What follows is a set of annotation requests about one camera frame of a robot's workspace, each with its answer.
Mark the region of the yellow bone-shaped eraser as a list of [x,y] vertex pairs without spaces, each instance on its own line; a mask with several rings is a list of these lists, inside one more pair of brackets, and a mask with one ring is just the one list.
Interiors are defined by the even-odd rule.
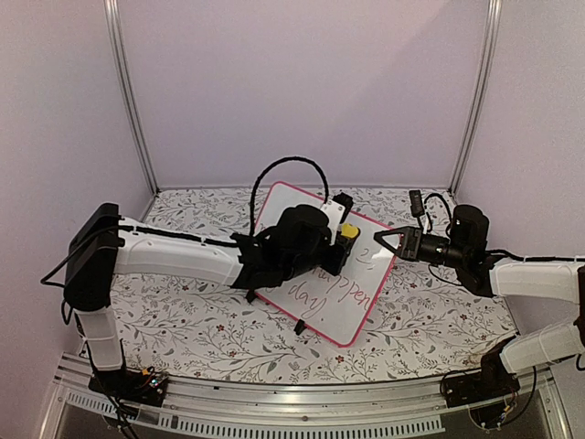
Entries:
[[341,235],[348,240],[355,240],[360,234],[360,229],[349,223],[344,223],[341,227]]

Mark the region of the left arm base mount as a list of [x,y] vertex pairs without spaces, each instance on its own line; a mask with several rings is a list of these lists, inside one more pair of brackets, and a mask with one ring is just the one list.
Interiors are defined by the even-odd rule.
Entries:
[[112,371],[94,370],[89,389],[114,400],[161,407],[165,400],[169,374],[149,367],[140,371],[125,367]]

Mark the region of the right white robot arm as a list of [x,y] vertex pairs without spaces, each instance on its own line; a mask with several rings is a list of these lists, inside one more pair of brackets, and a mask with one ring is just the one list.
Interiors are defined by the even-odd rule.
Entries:
[[579,307],[574,319],[509,338],[485,353],[472,385],[482,399],[493,398],[519,371],[584,353],[584,258],[489,250],[488,228],[480,209],[458,205],[447,238],[411,226],[374,234],[375,242],[401,260],[452,268],[461,286],[476,296],[549,298]]

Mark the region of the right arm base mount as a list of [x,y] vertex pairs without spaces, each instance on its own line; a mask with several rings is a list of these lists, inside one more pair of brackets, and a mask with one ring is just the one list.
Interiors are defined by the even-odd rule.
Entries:
[[470,406],[500,398],[492,405],[471,409],[469,414],[483,430],[501,428],[516,407],[520,391],[517,377],[497,366],[447,372],[440,381],[440,394],[448,408]]

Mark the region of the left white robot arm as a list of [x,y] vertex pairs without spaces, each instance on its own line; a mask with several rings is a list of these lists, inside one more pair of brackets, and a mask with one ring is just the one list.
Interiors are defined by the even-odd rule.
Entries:
[[69,244],[68,253],[40,282],[63,292],[81,325],[92,366],[117,397],[136,387],[125,368],[112,311],[116,274],[151,273],[197,278],[252,292],[281,286],[315,268],[341,273],[360,230],[346,223],[344,206],[300,204],[260,232],[225,239],[154,228],[100,205]]

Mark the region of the pink-framed whiteboard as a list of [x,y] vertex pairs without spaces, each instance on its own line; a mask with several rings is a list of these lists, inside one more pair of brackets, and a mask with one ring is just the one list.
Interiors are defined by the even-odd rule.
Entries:
[[360,234],[339,275],[316,268],[279,287],[256,291],[260,300],[341,348],[355,343],[395,263],[395,255],[374,241],[387,225],[356,209],[346,221]]

